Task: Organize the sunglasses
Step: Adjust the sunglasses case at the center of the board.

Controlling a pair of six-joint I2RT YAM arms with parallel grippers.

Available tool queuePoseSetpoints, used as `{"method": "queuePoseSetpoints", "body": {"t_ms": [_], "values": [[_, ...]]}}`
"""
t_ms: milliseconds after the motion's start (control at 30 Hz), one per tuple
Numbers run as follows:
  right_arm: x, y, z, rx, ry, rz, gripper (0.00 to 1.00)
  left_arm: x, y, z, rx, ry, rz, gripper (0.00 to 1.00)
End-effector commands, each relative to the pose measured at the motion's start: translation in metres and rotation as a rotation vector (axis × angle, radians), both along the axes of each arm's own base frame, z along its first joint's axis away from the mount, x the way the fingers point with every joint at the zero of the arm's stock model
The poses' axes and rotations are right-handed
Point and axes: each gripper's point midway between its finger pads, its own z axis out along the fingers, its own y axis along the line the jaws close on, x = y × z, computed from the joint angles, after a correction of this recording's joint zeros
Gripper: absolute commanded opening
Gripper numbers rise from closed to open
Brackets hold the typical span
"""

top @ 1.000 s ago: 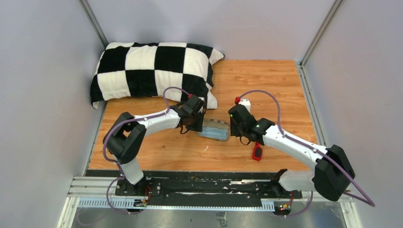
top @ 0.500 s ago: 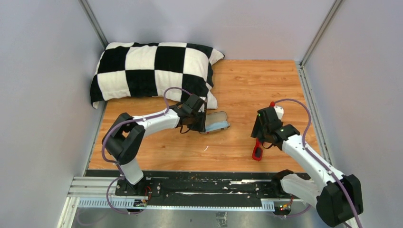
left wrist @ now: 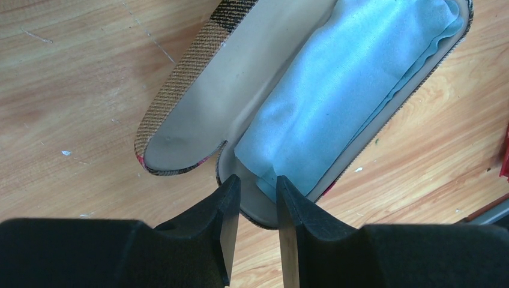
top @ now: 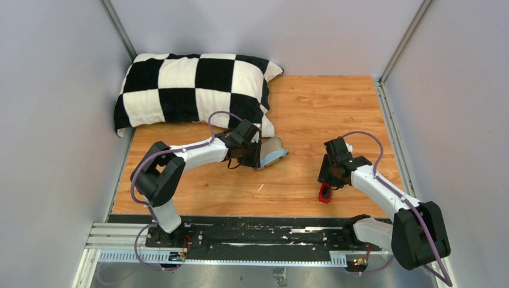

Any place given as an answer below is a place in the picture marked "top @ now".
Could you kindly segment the beige plaid glasses case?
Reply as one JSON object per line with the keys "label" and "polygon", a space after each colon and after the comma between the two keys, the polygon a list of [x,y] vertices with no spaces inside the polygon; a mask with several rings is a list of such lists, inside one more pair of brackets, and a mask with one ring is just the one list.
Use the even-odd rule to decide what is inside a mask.
{"label": "beige plaid glasses case", "polygon": [[281,159],[285,158],[289,151],[283,147],[283,142],[279,137],[272,137],[261,143],[259,167],[254,170],[265,169]]}

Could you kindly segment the red sunglasses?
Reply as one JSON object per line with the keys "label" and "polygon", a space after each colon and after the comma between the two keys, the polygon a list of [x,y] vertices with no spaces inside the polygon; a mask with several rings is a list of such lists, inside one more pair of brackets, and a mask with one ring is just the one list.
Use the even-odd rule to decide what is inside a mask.
{"label": "red sunglasses", "polygon": [[331,186],[327,183],[322,183],[318,194],[318,200],[322,203],[330,203],[331,195],[332,195]]}

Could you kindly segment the light blue cleaning cloth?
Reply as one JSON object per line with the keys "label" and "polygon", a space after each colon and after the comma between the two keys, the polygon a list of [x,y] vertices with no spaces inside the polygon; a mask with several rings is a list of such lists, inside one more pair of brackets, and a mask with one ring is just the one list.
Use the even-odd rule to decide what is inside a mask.
{"label": "light blue cleaning cloth", "polygon": [[288,155],[289,151],[285,148],[279,148],[273,152],[268,153],[266,156],[261,158],[261,168],[267,168],[272,166],[276,162],[285,158]]}

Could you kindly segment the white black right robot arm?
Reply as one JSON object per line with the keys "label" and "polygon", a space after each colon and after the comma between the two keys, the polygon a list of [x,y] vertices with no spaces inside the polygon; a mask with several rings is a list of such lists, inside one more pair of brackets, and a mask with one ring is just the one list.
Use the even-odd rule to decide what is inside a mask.
{"label": "white black right robot arm", "polygon": [[433,201],[420,201],[396,187],[378,172],[378,164],[363,156],[339,137],[324,143],[318,182],[318,199],[329,203],[333,190],[345,185],[369,196],[388,215],[390,223],[361,214],[343,226],[343,242],[350,250],[373,244],[393,254],[407,270],[426,266],[451,254],[442,211]]}

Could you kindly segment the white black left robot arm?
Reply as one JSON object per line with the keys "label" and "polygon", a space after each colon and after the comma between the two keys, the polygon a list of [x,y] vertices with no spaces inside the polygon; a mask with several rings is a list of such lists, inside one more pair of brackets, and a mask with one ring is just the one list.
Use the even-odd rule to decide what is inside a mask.
{"label": "white black left robot arm", "polygon": [[181,146],[154,143],[131,174],[131,188],[144,198],[153,221],[162,230],[161,240],[170,248],[179,247],[184,232],[173,197],[183,173],[211,163],[231,162],[258,168],[261,129],[242,120],[233,129],[214,133],[210,138]]}

